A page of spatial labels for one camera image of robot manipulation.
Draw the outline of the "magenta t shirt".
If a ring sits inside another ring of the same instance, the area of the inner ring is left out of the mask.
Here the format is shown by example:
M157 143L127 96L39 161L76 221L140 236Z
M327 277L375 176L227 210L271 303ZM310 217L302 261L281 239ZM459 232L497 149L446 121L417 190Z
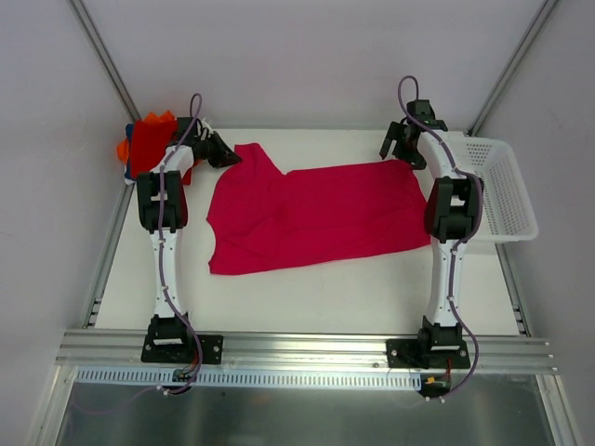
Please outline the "magenta t shirt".
M237 276L416 250L430 244L426 199L410 166L390 160L277 168L257 143L218 180L206 220L208 266Z

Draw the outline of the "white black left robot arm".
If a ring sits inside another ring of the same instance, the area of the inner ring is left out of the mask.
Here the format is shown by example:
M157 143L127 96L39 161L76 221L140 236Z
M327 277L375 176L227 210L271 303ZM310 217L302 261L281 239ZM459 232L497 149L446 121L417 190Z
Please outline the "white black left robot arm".
M181 242L189 212L184 187L201 162L220 169L242 158L207 123L152 117L130 131L130 176L136 182L139 223L147 231L155 268L155 304L143 342L146 363L220 362L222 338L195 335L180 294Z

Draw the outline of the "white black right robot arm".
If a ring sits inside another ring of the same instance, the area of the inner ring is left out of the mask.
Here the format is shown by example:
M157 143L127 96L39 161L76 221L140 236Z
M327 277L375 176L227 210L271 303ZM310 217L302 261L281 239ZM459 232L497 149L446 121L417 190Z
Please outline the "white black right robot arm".
M430 236L430 301L416 338L386 342L391 369L470 368L463 334L469 329L458 309L464 254L483 217L483 183L456 165L446 143L447 126L426 99L402 106L405 117L392 122L380 156L392 155L415 170L428 169L433 184L423 216Z

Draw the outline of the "white perforated plastic basket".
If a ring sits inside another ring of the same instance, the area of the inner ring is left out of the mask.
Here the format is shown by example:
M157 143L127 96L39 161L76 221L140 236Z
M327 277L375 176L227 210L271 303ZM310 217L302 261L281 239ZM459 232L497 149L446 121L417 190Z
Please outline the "white perforated plastic basket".
M474 240L515 243L535 239L536 216L512 147L504 141L454 133L456 166L483 182L483 218Z

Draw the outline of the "aluminium corner post right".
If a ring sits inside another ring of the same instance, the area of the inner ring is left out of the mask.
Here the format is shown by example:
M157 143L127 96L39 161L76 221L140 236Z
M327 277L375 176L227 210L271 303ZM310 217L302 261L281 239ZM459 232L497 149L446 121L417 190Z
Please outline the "aluminium corner post right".
M540 3L539 8L524 31L522 38L511 53L504 69L498 75L496 82L481 106L480 111L468 128L466 132L468 136L477 137L480 135L480 132L496 110L498 103L504 98L505 93L511 86L522 63L528 56L546 25L552 19L552 16L560 3L560 0L545 0Z

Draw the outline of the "aluminium corner post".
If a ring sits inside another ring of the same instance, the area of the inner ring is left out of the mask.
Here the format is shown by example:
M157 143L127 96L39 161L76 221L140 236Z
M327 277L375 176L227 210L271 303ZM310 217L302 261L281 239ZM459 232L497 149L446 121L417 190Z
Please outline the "aluminium corner post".
M106 46L103 37L90 14L86 2L83 0L67 0L66 3L73 12L73 15L91 45L94 54L104 70L112 90L120 100L130 122L140 119L139 109L129 93L124 79L113 61L109 48Z
M511 86L522 63L528 56L546 25L552 19L552 16L560 3L560 0L545 0L540 3L539 8L524 31L522 38L511 53L504 69L498 75L496 82L481 106L480 111L468 128L466 132L468 136L477 137L480 135L480 132L496 110L498 103L504 98L505 93Z

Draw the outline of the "aluminium corner post left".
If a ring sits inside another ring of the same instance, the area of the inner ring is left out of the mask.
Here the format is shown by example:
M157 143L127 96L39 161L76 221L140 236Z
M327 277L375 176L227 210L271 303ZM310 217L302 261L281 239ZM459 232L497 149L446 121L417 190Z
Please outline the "aluminium corner post left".
M113 61L109 48L106 46L103 37L90 14L86 2L83 0L67 0L66 3L73 12L73 15L91 45L94 54L104 70L112 90L120 100L130 122L140 119L139 109L129 93L124 79Z

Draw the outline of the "aluminium front rail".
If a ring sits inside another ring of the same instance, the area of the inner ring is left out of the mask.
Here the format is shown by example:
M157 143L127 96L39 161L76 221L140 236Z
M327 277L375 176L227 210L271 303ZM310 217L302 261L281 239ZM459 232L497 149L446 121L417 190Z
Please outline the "aluminium front rail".
M223 332L222 361L227 370L325 372L387 371L386 341L398 335L273 334ZM144 333L135 330L76 329L63 336L57 365L140 365ZM470 362L479 374L557 375L560 365L547 339L481 336L468 342Z

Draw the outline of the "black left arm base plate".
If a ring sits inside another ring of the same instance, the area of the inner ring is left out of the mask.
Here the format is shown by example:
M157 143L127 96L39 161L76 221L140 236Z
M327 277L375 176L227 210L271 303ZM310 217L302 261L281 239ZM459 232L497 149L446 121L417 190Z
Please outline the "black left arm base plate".
M221 364L224 338L221 335L200 334L198 339L201 348L196 346L192 336L186 339L146 337L140 353L140 361L184 365L198 362L207 365Z

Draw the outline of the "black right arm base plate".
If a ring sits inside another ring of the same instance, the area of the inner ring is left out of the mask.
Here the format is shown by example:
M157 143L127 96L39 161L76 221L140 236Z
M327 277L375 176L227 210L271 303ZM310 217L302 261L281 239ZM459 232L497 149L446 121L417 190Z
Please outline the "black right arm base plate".
M468 346L462 341L457 346L422 347L416 339L392 338L386 341L387 361L391 369L454 369L468 370Z

